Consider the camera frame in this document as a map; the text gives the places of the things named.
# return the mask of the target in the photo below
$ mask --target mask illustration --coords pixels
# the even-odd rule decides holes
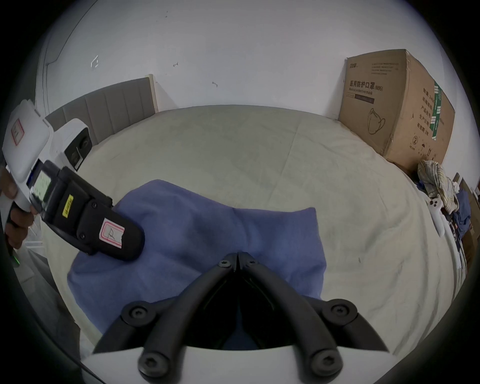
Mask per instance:
[[[367,117],[367,128],[370,135],[376,134],[385,125],[385,119],[381,119],[380,116],[372,109]]]

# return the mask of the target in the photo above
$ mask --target green stripe on box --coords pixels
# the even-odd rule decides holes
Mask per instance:
[[[432,139],[437,140],[437,129],[438,129],[438,121],[440,120],[440,109],[442,107],[442,89],[434,80],[435,83],[435,90],[434,95],[435,99],[433,102],[433,111],[432,111],[432,119],[430,120],[430,129],[433,131]]]

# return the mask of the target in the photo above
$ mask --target human hand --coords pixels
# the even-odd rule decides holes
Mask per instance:
[[[12,200],[18,193],[18,187],[6,168],[1,169],[0,189],[5,196]],[[15,227],[12,223],[7,223],[4,229],[8,243],[13,248],[19,249],[22,246],[22,242],[28,234],[28,227],[33,224],[34,215],[36,214],[37,211],[32,206],[30,206],[30,212],[24,212],[19,208],[11,210],[10,218],[18,227]]]

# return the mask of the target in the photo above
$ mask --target cardboard box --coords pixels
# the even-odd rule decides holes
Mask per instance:
[[[470,269],[473,259],[477,255],[478,238],[471,229],[465,233],[462,239],[463,251],[465,252],[465,261],[467,262],[467,271]]]
[[[465,180],[462,179],[460,187],[467,192],[468,202],[470,203],[470,222],[472,223],[473,236],[475,239],[480,238],[480,205],[478,200],[471,192]]]
[[[347,60],[339,121],[406,172],[423,159],[442,163],[454,117],[445,93],[405,49]]]

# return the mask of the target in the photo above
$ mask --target red label sticker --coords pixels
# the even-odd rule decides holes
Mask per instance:
[[[105,243],[121,248],[121,238],[124,232],[124,227],[105,218],[103,219],[102,229],[100,230],[98,238]]]
[[[20,119],[17,119],[17,121],[13,123],[13,127],[12,127],[12,137],[13,137],[13,141],[15,142],[15,145],[19,144],[19,142],[23,139],[24,135],[25,135],[25,131],[20,123]]]

